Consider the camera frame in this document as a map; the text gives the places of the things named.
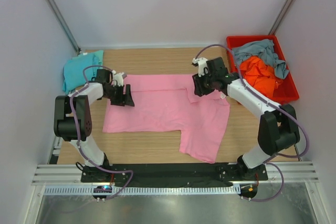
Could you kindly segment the pink t shirt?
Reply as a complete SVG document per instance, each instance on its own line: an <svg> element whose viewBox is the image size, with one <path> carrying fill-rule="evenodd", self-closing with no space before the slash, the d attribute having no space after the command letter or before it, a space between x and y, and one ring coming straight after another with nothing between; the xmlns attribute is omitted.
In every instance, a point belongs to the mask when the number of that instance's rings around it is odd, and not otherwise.
<svg viewBox="0 0 336 224"><path fill-rule="evenodd" d="M189 74L133 74L125 82L134 106L108 104L103 132L180 131L181 153L215 162L230 113L224 94L195 95Z"/></svg>

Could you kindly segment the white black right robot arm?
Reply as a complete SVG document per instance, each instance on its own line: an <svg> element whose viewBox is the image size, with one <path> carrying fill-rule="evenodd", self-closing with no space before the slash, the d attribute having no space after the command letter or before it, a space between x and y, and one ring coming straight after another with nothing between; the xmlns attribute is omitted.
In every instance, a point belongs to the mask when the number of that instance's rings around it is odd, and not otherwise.
<svg viewBox="0 0 336 224"><path fill-rule="evenodd" d="M281 105L255 90L239 72L228 72L221 57L194 58L198 68L193 75L194 93L202 97L215 90L236 100L259 119L257 145L237 160L241 177L252 177L261 166L300 141L296 112L289 104Z"/></svg>

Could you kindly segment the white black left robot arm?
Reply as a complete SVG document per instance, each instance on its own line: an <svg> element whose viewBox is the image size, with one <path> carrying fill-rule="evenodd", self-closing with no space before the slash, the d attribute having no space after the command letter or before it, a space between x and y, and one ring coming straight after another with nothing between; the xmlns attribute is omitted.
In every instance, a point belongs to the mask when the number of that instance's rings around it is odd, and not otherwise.
<svg viewBox="0 0 336 224"><path fill-rule="evenodd" d="M80 90L55 99L54 133L77 149L85 162L84 169L116 174L92 136L90 106L106 98L111 105L134 107L131 85L124 83L126 73L105 66L85 67L82 74L85 84Z"/></svg>

